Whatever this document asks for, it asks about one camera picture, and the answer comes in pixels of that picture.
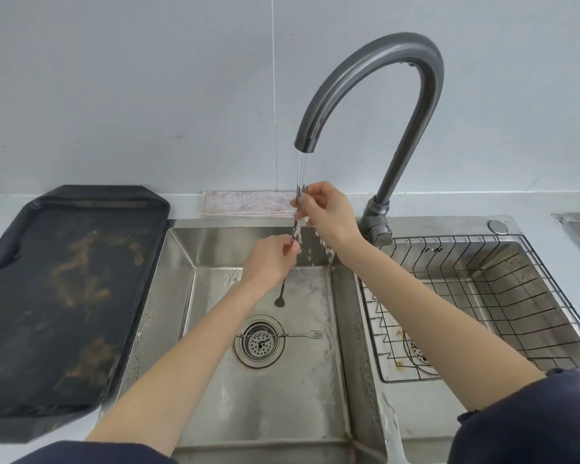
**stainless steel sink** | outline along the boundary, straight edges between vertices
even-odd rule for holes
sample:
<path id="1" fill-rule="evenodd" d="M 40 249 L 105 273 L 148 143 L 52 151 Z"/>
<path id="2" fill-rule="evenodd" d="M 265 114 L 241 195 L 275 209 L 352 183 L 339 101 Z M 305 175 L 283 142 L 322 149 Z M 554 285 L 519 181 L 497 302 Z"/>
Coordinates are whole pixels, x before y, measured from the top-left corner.
<path id="1" fill-rule="evenodd" d="M 487 232 L 482 217 L 388 221 L 399 237 L 382 250 L 429 288 L 539 367 L 580 367 L 580 319 L 523 237 L 464 236 Z M 240 279 L 257 239 L 290 230 L 286 219 L 177 221 L 115 397 Z M 237 333 L 173 457 L 194 463 L 445 462 L 462 405 L 313 229 L 302 229 L 284 307 L 274 305 L 279 288 Z"/>

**faucet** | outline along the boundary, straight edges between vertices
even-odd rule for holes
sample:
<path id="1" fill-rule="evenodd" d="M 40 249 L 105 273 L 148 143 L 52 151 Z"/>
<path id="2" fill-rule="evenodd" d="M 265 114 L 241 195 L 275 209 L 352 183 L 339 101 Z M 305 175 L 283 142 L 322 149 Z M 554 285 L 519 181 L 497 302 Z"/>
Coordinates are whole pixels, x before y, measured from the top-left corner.
<path id="1" fill-rule="evenodd" d="M 378 192 L 367 202 L 358 222 L 363 237 L 375 246 L 393 242 L 387 223 L 389 199 L 440 98 L 445 72 L 438 47 L 427 37 L 415 33 L 389 34 L 361 47 L 325 79 L 309 103 L 294 140 L 297 150 L 313 153 L 322 127 L 341 98 L 364 77 L 391 63 L 408 63 L 417 67 L 421 89 L 410 122 Z"/>

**dark tray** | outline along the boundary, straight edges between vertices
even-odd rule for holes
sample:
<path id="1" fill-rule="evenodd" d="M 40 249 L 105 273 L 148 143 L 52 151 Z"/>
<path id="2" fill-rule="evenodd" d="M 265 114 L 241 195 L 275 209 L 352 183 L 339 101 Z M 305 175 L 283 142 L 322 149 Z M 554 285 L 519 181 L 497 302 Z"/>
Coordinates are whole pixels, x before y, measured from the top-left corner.
<path id="1" fill-rule="evenodd" d="M 108 393 L 169 203 L 140 186 L 62 186 L 0 238 L 0 442 L 27 442 Z"/>

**countertop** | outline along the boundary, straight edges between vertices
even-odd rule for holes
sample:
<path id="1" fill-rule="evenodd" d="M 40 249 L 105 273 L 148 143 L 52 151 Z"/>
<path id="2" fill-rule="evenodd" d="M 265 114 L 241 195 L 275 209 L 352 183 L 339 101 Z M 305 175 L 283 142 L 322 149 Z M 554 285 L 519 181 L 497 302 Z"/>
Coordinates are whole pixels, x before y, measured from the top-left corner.
<path id="1" fill-rule="evenodd" d="M 197 218 L 200 194 L 163 195 L 170 218 Z M 371 195 L 352 194 L 355 214 Z M 0 195 L 0 236 L 19 210 L 36 195 Z M 580 314 L 580 251 L 552 213 L 580 212 L 580 192 L 487 192 L 394 194 L 389 217 L 508 215 L 515 219 L 546 268 Z M 94 427 L 95 411 L 26 445 L 0 445 L 0 464 L 57 440 L 82 440 Z"/>

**sleeve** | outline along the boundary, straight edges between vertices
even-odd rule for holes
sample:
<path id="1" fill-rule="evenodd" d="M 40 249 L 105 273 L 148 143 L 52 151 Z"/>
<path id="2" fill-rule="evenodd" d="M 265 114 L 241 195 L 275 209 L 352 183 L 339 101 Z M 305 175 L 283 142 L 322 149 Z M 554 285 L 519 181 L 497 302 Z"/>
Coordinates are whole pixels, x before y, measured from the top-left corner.
<path id="1" fill-rule="evenodd" d="M 176 464 L 149 446 L 135 443 L 59 441 L 40 448 L 14 464 Z"/>
<path id="2" fill-rule="evenodd" d="M 580 464 L 580 371 L 553 370 L 458 419 L 449 464 Z"/>

